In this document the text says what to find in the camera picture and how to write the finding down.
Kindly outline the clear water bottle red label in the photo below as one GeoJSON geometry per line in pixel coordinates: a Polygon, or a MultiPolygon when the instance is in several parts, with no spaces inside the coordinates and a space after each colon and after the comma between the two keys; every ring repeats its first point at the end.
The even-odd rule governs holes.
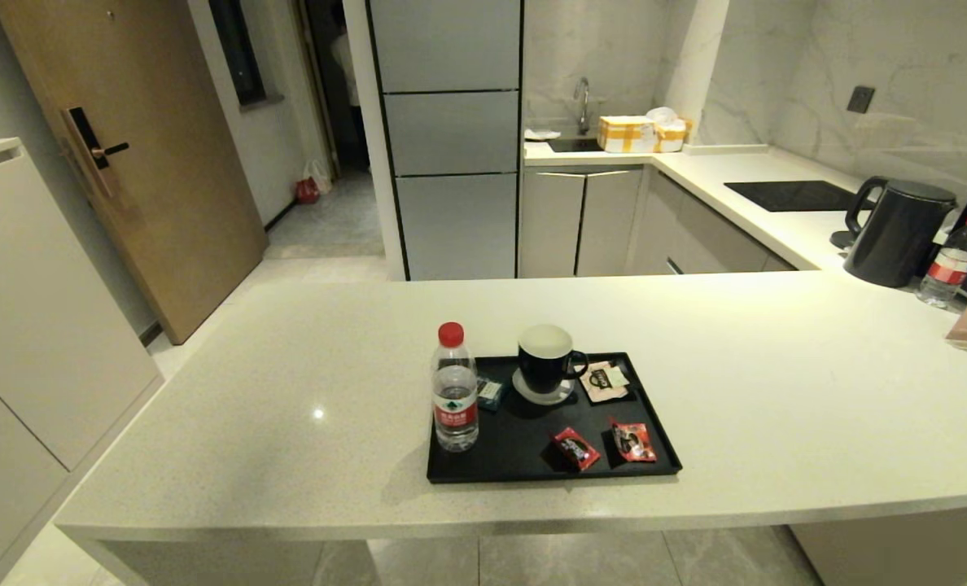
{"type": "Polygon", "coordinates": [[[448,453],[464,453],[479,438],[479,370],[462,324],[438,329],[431,360],[432,414],[436,441],[448,453]]]}
{"type": "Polygon", "coordinates": [[[929,271],[919,283],[916,297],[923,304],[949,308],[967,278],[967,218],[940,247],[929,271]]]}

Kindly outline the large red Nescafe sachet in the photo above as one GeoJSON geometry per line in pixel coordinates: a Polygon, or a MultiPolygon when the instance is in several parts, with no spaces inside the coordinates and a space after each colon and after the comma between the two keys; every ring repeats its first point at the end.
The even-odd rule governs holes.
{"type": "Polygon", "coordinates": [[[572,426],[551,437],[551,443],[568,460],[575,472],[590,470],[602,455],[572,426]]]}

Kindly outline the small red Nescafe sachet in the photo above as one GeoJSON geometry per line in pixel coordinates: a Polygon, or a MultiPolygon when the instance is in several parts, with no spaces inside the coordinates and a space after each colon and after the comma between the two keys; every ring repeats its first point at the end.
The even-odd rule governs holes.
{"type": "Polygon", "coordinates": [[[610,433],[621,461],[655,463],[658,460],[646,423],[624,423],[611,418],[610,433]]]}

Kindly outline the pink tea sachet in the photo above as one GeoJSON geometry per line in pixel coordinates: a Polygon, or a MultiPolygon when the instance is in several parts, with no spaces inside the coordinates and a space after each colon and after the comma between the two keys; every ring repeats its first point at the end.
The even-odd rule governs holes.
{"type": "Polygon", "coordinates": [[[578,381],[592,405],[616,403],[632,398],[628,376],[621,365],[613,361],[589,364],[578,381]]]}

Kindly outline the black electric kettle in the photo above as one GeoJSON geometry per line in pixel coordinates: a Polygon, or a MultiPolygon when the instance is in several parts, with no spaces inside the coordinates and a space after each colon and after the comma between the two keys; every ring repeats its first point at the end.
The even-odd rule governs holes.
{"type": "Polygon", "coordinates": [[[868,178],[846,212],[846,227],[855,241],[844,270],[874,285],[907,286],[955,207],[955,194],[938,186],[868,178]]]}

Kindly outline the black mug white inside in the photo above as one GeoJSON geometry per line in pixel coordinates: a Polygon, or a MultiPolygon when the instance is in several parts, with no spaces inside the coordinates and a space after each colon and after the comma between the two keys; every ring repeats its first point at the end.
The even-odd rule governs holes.
{"type": "Polygon", "coordinates": [[[537,396],[557,393],[565,381],[587,371],[589,357],[575,349],[568,331],[554,324],[536,324],[519,337],[519,371],[529,390],[537,396]]]}

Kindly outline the grey lower kitchen cabinets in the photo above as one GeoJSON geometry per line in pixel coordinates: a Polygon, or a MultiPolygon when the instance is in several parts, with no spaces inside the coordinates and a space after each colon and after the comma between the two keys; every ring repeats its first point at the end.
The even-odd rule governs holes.
{"type": "Polygon", "coordinates": [[[520,278],[791,270],[652,167],[528,171],[519,219],[520,278]]]}

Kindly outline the white round coaster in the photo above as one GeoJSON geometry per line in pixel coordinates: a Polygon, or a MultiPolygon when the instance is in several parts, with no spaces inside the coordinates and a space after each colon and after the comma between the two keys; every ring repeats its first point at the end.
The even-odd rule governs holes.
{"type": "Polygon", "coordinates": [[[575,390],[574,381],[562,381],[553,391],[539,393],[526,383],[526,379],[521,370],[514,371],[512,375],[513,389],[520,394],[528,403],[534,405],[559,405],[565,403],[573,396],[575,390]]]}

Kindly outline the black rectangular serving tray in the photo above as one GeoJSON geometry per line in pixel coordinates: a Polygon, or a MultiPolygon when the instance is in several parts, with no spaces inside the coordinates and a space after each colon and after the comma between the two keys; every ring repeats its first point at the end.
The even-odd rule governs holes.
{"type": "Polygon", "coordinates": [[[479,440],[464,453],[442,449],[431,438],[427,458],[429,483],[507,483],[562,481],[563,479],[629,478],[629,476],[676,475],[680,457],[663,429],[654,406],[625,352],[592,356],[610,362],[628,378],[626,396],[594,403],[577,381],[568,398],[558,405],[535,405],[512,387],[516,356],[477,357],[479,373],[505,386],[497,409],[479,411],[479,440]],[[654,462],[629,462],[620,455],[613,423],[643,424],[655,450],[654,462]],[[576,431],[598,452],[599,459],[581,470],[562,453],[554,437],[576,431]]]}

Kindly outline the grey tall refrigerator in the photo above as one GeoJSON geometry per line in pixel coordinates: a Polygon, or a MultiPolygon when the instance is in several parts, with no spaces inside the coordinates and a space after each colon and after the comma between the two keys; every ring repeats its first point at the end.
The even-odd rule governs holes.
{"type": "Polygon", "coordinates": [[[410,281],[516,274],[523,0],[367,0],[410,281]]]}

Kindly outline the large white box yellow tape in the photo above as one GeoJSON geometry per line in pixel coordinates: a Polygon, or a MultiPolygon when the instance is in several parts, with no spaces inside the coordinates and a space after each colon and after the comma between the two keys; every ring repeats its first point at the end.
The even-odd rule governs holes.
{"type": "Polygon", "coordinates": [[[614,155],[654,153],[659,134],[649,116],[600,116],[597,143],[614,155]]]}

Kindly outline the small white box yellow tape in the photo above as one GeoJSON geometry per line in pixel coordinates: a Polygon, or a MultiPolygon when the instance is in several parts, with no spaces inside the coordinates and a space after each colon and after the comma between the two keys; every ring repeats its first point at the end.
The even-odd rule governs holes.
{"type": "Polygon", "coordinates": [[[656,130],[655,153],[680,152],[692,129],[692,122],[675,119],[667,123],[654,123],[656,130]]]}

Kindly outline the black induction cooktop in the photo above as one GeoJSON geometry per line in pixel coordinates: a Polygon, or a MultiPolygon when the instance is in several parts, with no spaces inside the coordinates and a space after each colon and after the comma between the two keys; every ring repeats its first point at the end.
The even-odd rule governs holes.
{"type": "Polygon", "coordinates": [[[856,195],[826,181],[728,182],[726,188],[767,212],[845,212],[856,195]]]}

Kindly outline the dark narrow window panel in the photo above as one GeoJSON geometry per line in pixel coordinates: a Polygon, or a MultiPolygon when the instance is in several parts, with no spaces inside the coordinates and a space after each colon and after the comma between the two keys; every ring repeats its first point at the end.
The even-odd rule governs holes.
{"type": "Polygon", "coordinates": [[[208,4],[238,103],[261,103],[265,100],[265,86],[241,1],[208,0],[208,4]]]}

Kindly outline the brown wooden door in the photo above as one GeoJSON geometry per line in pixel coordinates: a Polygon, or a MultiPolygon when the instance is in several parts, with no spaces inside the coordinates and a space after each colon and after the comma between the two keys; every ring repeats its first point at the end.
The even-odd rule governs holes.
{"type": "Polygon", "coordinates": [[[265,231],[187,0],[0,0],[0,22],[90,203],[170,341],[260,263],[265,231]],[[62,110],[82,107],[121,183],[103,197],[62,110]]]}

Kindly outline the beige tall side cabinet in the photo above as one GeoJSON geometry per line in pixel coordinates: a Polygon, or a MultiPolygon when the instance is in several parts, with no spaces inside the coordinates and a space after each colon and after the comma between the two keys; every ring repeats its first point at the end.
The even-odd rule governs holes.
{"type": "Polygon", "coordinates": [[[0,138],[0,579],[163,379],[18,138],[0,138]]]}

